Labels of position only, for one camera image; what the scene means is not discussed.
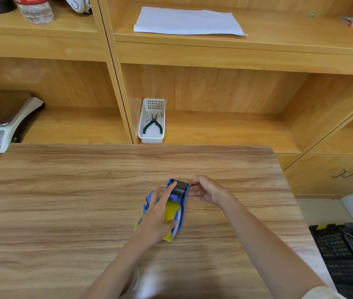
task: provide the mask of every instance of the blue tape dispenser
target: blue tape dispenser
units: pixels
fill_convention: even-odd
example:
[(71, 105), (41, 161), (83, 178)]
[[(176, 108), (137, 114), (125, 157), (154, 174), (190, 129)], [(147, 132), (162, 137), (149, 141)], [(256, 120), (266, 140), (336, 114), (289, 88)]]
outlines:
[[(174, 179), (170, 179), (167, 183), (167, 188), (172, 184)], [(183, 181), (176, 181), (177, 185), (172, 190), (170, 197), (168, 198), (167, 205), (165, 207), (164, 222), (175, 220), (176, 226), (164, 236), (164, 240), (173, 241), (177, 231), (180, 231), (183, 221), (183, 216), (185, 212), (185, 205), (188, 199), (189, 184)], [(143, 205), (143, 214), (135, 223), (135, 230), (139, 223), (141, 222), (144, 214), (147, 212), (150, 206), (150, 197), (153, 191), (146, 197), (146, 204)]]

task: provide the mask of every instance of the wooden table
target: wooden table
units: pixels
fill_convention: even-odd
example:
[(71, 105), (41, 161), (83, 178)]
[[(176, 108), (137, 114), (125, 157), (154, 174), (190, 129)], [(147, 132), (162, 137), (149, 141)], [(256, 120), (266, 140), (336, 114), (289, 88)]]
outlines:
[[(0, 160), (0, 298), (78, 298), (133, 234), (150, 190), (195, 174), (330, 282), (269, 147), (13, 144)], [(175, 241), (139, 267), (136, 298), (271, 298), (222, 212), (202, 202), (188, 201)]]

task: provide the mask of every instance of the metal handle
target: metal handle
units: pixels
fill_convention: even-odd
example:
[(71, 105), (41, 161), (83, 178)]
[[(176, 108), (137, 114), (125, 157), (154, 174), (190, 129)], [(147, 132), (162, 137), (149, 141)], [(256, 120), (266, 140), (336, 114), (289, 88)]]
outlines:
[(337, 177), (340, 177), (340, 176), (342, 176), (342, 175), (344, 175), (344, 174), (346, 174), (346, 173), (347, 173), (347, 169), (344, 168), (344, 172), (343, 172), (343, 173), (341, 173), (341, 174), (339, 174), (339, 175), (331, 175), (331, 177), (332, 177), (332, 178), (337, 178)]
[(343, 178), (349, 178), (350, 176), (353, 176), (353, 173), (351, 173), (350, 175), (347, 175), (347, 176), (344, 176), (344, 174), (342, 175)]

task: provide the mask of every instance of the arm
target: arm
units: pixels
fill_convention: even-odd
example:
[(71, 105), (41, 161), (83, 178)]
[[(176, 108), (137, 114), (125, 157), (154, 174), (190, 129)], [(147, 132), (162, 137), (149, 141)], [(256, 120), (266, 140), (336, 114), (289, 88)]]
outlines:
[[(150, 206), (131, 239), (104, 272), (87, 288), (80, 299), (113, 299), (120, 296), (140, 257), (157, 244), (176, 224), (164, 222), (165, 205), (176, 182), (167, 189), (157, 188), (150, 197)], [(157, 196), (164, 191), (159, 202)]]
[(191, 184), (190, 197), (221, 208), (275, 299), (300, 299), (314, 287), (326, 286), (287, 244), (228, 190), (203, 175), (194, 177)]

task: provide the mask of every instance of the white plastic basket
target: white plastic basket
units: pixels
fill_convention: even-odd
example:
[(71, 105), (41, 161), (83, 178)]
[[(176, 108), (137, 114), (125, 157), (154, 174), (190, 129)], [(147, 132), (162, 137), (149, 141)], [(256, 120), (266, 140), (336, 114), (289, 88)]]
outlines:
[[(163, 134), (155, 124), (151, 125), (146, 134), (143, 133), (144, 127), (150, 123), (152, 115), (163, 127)], [(165, 133), (165, 100), (162, 98), (144, 98), (142, 103), (141, 117), (139, 119), (139, 138), (142, 143), (161, 144)]]

